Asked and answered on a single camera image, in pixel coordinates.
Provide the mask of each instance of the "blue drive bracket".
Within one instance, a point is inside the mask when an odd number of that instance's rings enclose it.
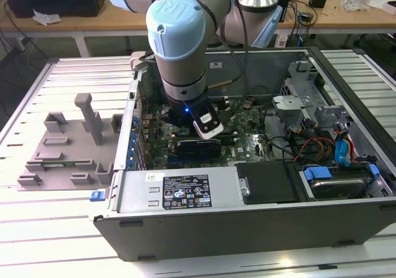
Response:
[[[310,167],[304,171],[307,181],[331,179],[332,174],[327,167]]]
[[[335,145],[335,161],[346,167],[349,167],[351,163],[347,161],[348,153],[349,153],[348,143],[345,142],[344,140],[337,141]]]

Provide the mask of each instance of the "wooden desk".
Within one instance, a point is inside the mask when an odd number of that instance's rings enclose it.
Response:
[[[341,0],[328,0],[324,9],[317,9],[317,22],[310,33],[392,33],[396,32],[396,16],[380,9],[370,8],[369,11],[346,12],[340,7]],[[310,12],[304,5],[299,10]],[[9,38],[21,37],[0,6],[0,29]],[[108,0],[97,17],[62,17],[59,24],[42,26],[33,19],[12,17],[18,27],[30,37],[72,37],[75,39],[82,57],[90,56],[87,37],[115,37],[146,35],[145,16],[134,14],[114,7]],[[276,34],[276,46],[284,46],[294,25],[294,14],[291,9],[286,19],[280,23]]]

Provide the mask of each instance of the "black plastic cover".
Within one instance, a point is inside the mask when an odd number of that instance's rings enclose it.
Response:
[[[238,176],[247,179],[250,190],[250,195],[244,198],[245,204],[307,201],[295,166],[282,161],[237,164]]]

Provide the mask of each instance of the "white paper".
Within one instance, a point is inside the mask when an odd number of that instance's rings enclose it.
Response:
[[[33,20],[42,25],[47,26],[48,24],[62,22],[60,16],[57,14],[47,15],[47,14],[39,13],[35,10],[33,10],[33,12],[35,13],[35,15],[33,16]]]
[[[367,5],[370,7],[376,7],[377,9],[382,9],[384,4],[386,4],[388,1],[391,1],[391,0],[369,0]]]

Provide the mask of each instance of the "computer chassis side panel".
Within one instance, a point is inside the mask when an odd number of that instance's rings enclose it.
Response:
[[[358,245],[394,222],[393,200],[94,220],[124,261]]]

